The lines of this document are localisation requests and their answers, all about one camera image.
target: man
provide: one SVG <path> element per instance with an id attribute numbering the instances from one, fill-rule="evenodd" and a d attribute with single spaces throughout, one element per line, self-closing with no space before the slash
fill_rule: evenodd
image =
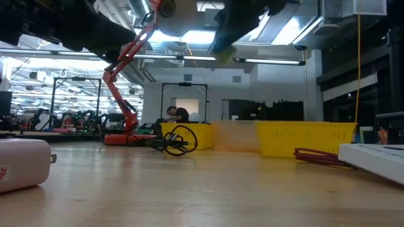
<path id="1" fill-rule="evenodd" d="M 176 121 L 177 123 L 188 123 L 189 122 L 189 114 L 188 111 L 184 108 L 177 107 L 169 107 L 167 109 L 167 114 L 171 117 L 165 119 L 167 122 Z"/>

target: monitor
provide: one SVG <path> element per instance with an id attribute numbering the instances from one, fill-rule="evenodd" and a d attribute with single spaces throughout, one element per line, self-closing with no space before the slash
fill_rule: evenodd
<path id="1" fill-rule="evenodd" d="M 12 92 L 0 91 L 0 116 L 10 115 L 12 97 L 13 97 Z"/>

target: red base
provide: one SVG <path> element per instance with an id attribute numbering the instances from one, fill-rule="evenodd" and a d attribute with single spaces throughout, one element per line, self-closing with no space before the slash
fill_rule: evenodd
<path id="1" fill-rule="evenodd" d="M 125 135 L 125 134 L 107 134 L 104 137 L 105 145 L 127 145 L 127 143 L 141 141 L 141 140 L 152 140 L 156 136 L 151 135 Z"/>

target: black frame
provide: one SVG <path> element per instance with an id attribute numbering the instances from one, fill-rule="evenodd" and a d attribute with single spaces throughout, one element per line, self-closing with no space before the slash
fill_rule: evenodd
<path id="1" fill-rule="evenodd" d="M 160 104 L 160 118 L 163 118 L 163 98 L 164 98 L 164 86 L 165 85 L 178 85 L 178 86 L 204 86 L 205 87 L 205 119 L 206 122 L 206 110 L 208 109 L 208 85 L 207 84 L 192 84 L 192 83 L 162 83 L 162 101 Z"/>
<path id="2" fill-rule="evenodd" d="M 90 81 L 98 81 L 98 97 L 97 97 L 97 111 L 95 112 L 95 115 L 98 116 L 98 111 L 100 108 L 100 96 L 101 96 L 101 83 L 102 80 L 101 79 L 93 79 L 93 78 L 81 78 L 81 77 L 72 77 L 72 78 L 61 78 L 61 77 L 55 77 L 53 80 L 53 89 L 52 89 L 52 102 L 50 103 L 50 113 L 53 114 L 53 108 L 54 108 L 54 104 L 55 104 L 55 92 L 56 89 L 58 89 L 61 85 L 63 85 L 63 83 L 65 81 L 67 81 L 68 79 L 71 79 L 72 81 L 86 81 L 86 80 L 90 80 Z M 58 80 L 63 80 L 63 82 L 61 84 L 56 84 L 56 82 Z M 49 122 L 49 128 L 52 127 L 52 121 Z"/>

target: white wall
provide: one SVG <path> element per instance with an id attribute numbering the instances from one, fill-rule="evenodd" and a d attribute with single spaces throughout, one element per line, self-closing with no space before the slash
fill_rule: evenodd
<path id="1" fill-rule="evenodd" d="M 377 73 L 371 74 L 370 76 L 366 76 L 360 79 L 359 87 L 364 88 L 366 86 L 370 86 L 372 84 L 377 83 Z M 356 93 L 358 90 L 358 80 L 354 80 L 348 83 L 345 83 L 340 86 L 336 86 L 334 88 L 330 88 L 323 92 L 323 100 L 324 102 L 336 98 L 341 95 L 346 95 L 350 92 Z"/>
<path id="2" fill-rule="evenodd" d="M 322 121 L 323 117 L 323 92 L 317 85 L 317 77 L 323 74 L 321 65 L 321 50 L 313 50 L 311 58 L 307 61 L 307 93 L 306 114 L 307 120 Z"/>
<path id="3" fill-rule="evenodd" d="M 160 109 L 161 109 L 161 83 L 150 83 L 145 86 L 145 97 L 143 100 L 143 115 L 141 121 L 143 123 L 146 122 L 155 122 L 158 118 L 160 118 Z M 199 101 L 199 114 L 201 119 L 205 118 L 204 109 L 205 109 L 205 96 L 195 87 L 178 87 L 173 86 L 168 91 L 164 93 L 163 100 L 163 109 L 162 115 L 163 118 L 167 117 L 165 111 L 171 105 L 172 98 L 189 98 L 195 99 Z M 232 88 L 229 86 L 218 86 L 218 85 L 209 85 L 208 88 L 208 100 L 210 101 L 207 106 L 207 121 L 212 122 L 215 120 L 222 119 L 222 100 L 223 99 L 248 99 L 249 98 L 249 88 L 239 86 L 236 88 Z"/>
<path id="4" fill-rule="evenodd" d="M 193 75 L 193 83 L 208 83 L 207 120 L 222 119 L 222 100 L 240 99 L 265 101 L 271 107 L 273 102 L 288 100 L 307 102 L 309 120 L 323 119 L 322 93 L 316 84 L 316 76 L 321 75 L 321 52 L 312 56 L 307 62 L 308 80 L 305 80 L 306 66 L 257 65 L 251 74 L 244 74 L 240 69 L 150 69 L 157 83 L 145 85 L 142 122 L 154 122 L 160 117 L 162 85 L 164 83 L 183 82 L 184 73 Z M 241 76 L 242 83 L 232 82 L 232 76 Z M 171 104 L 172 98 L 189 98 L 199 100 L 201 119 L 205 109 L 205 96 L 195 87 L 173 86 L 165 92 L 163 117 Z"/>
<path id="5" fill-rule="evenodd" d="M 258 65 L 256 79 L 252 80 L 251 100 L 273 102 L 288 100 L 304 101 L 304 66 Z"/>

